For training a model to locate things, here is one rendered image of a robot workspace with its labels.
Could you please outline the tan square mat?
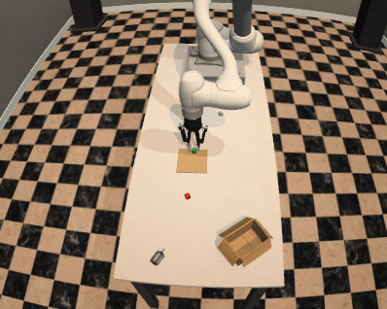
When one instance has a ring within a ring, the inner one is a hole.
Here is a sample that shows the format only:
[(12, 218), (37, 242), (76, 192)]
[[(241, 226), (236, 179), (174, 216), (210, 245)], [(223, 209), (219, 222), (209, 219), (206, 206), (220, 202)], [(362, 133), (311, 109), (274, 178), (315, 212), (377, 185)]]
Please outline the tan square mat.
[(199, 150), (198, 154), (189, 153), (189, 149), (179, 149), (176, 173), (207, 173), (208, 150)]

